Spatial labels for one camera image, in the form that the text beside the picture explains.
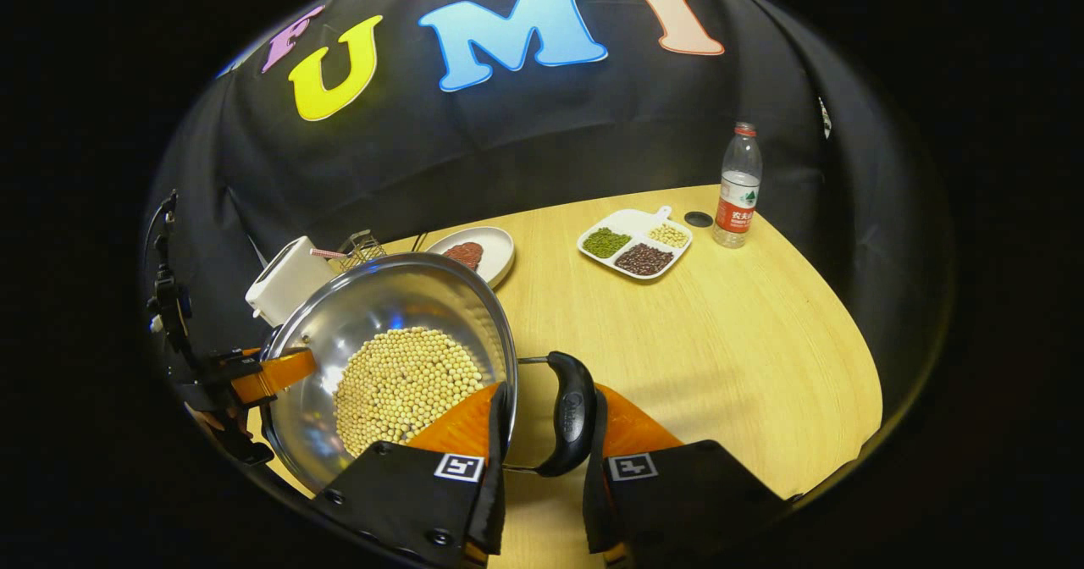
white appliance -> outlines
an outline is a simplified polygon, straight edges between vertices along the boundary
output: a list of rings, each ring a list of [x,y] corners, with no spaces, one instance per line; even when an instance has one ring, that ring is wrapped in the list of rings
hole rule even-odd
[[[309,254],[313,247],[309,237],[298,237],[263,268],[245,294],[245,301],[255,309],[253,318],[263,318],[271,327],[282,325],[309,296],[332,281],[335,273],[327,261]]]

colorful letter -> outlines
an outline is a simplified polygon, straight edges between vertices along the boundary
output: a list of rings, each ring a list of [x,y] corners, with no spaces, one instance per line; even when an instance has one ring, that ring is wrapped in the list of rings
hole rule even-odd
[[[449,93],[493,75],[491,66],[476,59],[472,44],[512,72],[524,67],[534,33],[542,41],[534,61],[543,66],[589,64],[607,55],[604,46],[591,39],[576,0],[517,0],[508,17],[475,2],[456,2],[425,14],[417,25],[437,31],[448,67],[440,88]]]
[[[323,120],[350,105],[369,87],[369,80],[376,72],[376,39],[373,29],[380,18],[380,14],[365,18],[346,29],[339,37],[350,55],[350,74],[339,86],[330,91],[324,88],[320,61],[326,55],[327,46],[306,56],[291,70],[287,78],[294,82],[294,101],[301,118]]]
[[[686,0],[646,0],[662,25],[659,44],[686,55],[721,55],[723,44],[712,40]]]
[[[279,63],[279,60],[283,59],[283,56],[286,56],[286,52],[291,52],[292,49],[294,49],[294,39],[296,39],[296,37],[301,37],[301,34],[309,28],[309,18],[322,13],[324,7],[322,5],[318,5],[315,9],[309,10],[309,13],[297,18],[293,25],[287,26],[286,29],[282,29],[282,31],[279,33],[279,36],[272,37],[271,49],[268,51],[268,63],[263,64],[263,68],[260,70],[260,74],[267,74],[271,66]]]

stainless steel wok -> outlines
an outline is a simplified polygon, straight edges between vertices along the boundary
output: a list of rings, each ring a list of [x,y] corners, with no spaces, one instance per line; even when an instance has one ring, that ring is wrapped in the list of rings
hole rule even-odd
[[[464,346],[483,383],[505,383],[501,395],[502,457],[512,440],[518,397],[517,358],[504,310],[488,284],[470,269],[438,254],[379,257],[336,276],[291,314],[262,350],[312,350],[317,371],[279,392],[263,406],[263,434],[279,458],[313,492],[321,491],[356,457],[335,426],[333,395],[347,361],[364,341],[384,331],[426,326],[444,331]],[[535,468],[558,476],[590,453],[594,419],[591,375],[576,358],[553,352],[522,362],[546,362],[560,379],[554,411],[557,450]]]

sectioned serving tray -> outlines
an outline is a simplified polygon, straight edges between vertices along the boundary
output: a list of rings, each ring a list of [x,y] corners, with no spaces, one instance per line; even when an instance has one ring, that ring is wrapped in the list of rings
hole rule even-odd
[[[688,249],[688,246],[693,244],[693,233],[689,232],[689,230],[686,229],[686,227],[682,227],[678,222],[671,222],[670,219],[667,219],[667,217],[670,216],[670,212],[671,212],[670,207],[661,207],[661,209],[659,209],[656,214],[648,214],[646,211],[640,211],[638,209],[620,209],[619,211],[615,211],[614,214],[608,215],[606,218],[602,219],[602,221],[596,222],[596,224],[594,224],[593,227],[590,227],[590,229],[588,229],[585,233],[580,234],[580,238],[577,240],[576,242],[576,247],[580,249],[580,254],[584,254],[584,256],[589,257],[590,259],[594,261],[599,261],[599,263],[604,264],[605,267],[615,269],[615,271],[619,273],[633,276],[633,279],[636,280],[654,280],[656,279],[656,276],[661,276],[663,273],[669,271],[670,268],[678,262],[682,254],[685,254],[685,249]],[[685,246],[681,248],[670,247],[670,245],[664,244],[664,242],[658,242],[648,238],[647,237],[648,231],[654,229],[654,227],[658,227],[660,224],[672,227],[672,229],[676,229],[682,234],[685,234],[685,237],[687,240],[685,242]],[[583,248],[583,242],[589,236],[591,236],[591,234],[594,233],[596,230],[603,229],[604,227],[606,227],[606,229],[614,231],[615,233],[628,234],[629,236],[631,236],[631,240],[629,240],[627,244],[621,246],[620,249],[617,249],[617,253],[615,253],[614,256],[610,257],[597,257],[595,256],[595,254],[589,253],[588,249]],[[668,261],[666,267],[663,267],[658,273],[655,273],[654,275],[637,275],[635,273],[631,273],[629,271],[625,271],[625,269],[621,269],[620,267],[618,267],[616,264],[616,261],[621,256],[621,254],[629,251],[629,249],[632,249],[633,247],[635,247],[635,245],[638,244],[645,244],[648,247],[654,247],[655,249],[661,249],[661,251],[669,251],[671,254],[674,254],[674,257],[672,260]]]

wire basket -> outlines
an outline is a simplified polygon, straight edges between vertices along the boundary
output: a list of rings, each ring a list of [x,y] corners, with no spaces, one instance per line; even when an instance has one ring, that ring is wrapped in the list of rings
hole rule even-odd
[[[367,230],[350,234],[350,237],[339,247],[339,253],[347,254],[347,257],[339,262],[344,271],[349,271],[364,261],[387,256],[380,242],[376,241]]]

